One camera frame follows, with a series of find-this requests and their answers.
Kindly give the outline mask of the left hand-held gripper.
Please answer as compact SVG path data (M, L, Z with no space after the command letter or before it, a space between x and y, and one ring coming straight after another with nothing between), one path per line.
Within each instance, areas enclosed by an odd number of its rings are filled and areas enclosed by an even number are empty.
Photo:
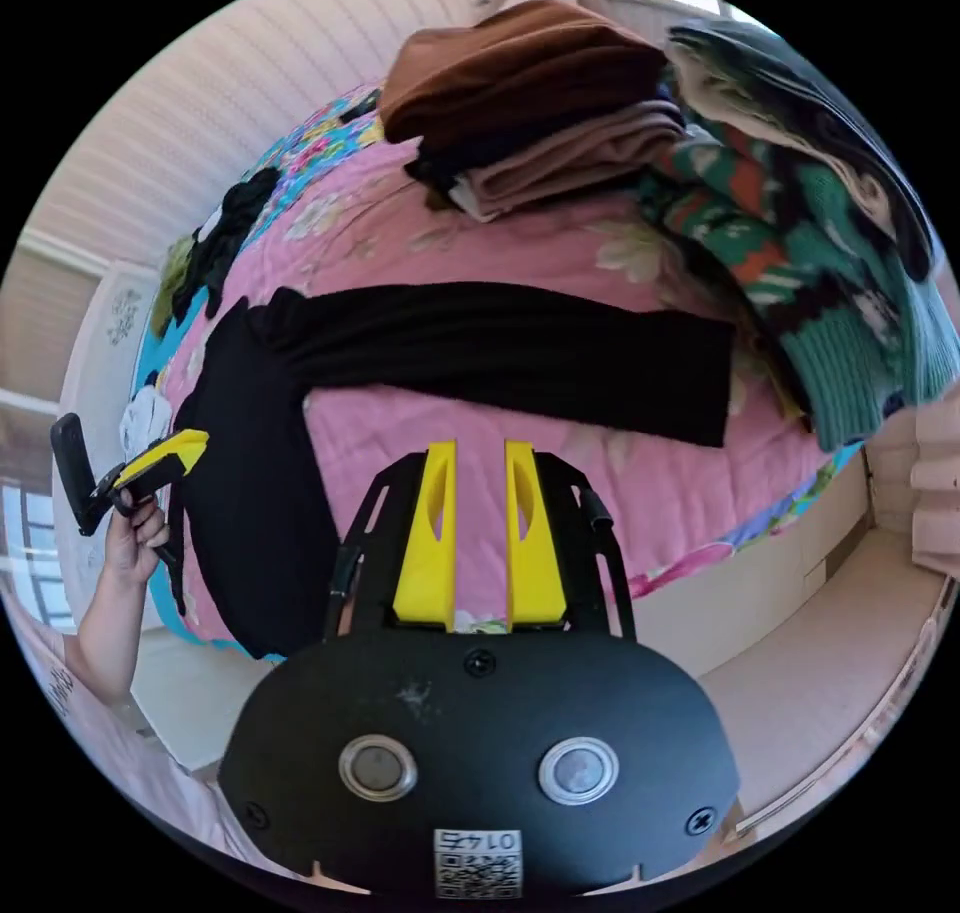
M89 536L109 512L130 517L151 496L188 475L203 453L209 434L184 429L162 438L122 469L117 466L89 491Z

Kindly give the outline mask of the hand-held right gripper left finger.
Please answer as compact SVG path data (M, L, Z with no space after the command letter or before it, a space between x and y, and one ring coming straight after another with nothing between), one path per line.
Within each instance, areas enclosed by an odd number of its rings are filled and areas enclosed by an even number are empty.
M456 442L429 446L393 599L402 624L455 621L456 464Z

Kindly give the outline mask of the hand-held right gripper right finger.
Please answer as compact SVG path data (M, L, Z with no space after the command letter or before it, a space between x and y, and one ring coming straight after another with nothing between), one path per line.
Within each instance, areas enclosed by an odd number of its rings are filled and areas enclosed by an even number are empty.
M562 625L566 597L535 452L504 444L506 472L506 622Z

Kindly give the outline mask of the person's left hand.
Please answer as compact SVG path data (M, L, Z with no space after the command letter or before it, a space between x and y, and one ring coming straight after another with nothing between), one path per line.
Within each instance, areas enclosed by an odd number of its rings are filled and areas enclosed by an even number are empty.
M129 516L114 512L107 528L98 587L123 594L144 590L160 562L158 550L169 537L166 517L155 495L149 495Z

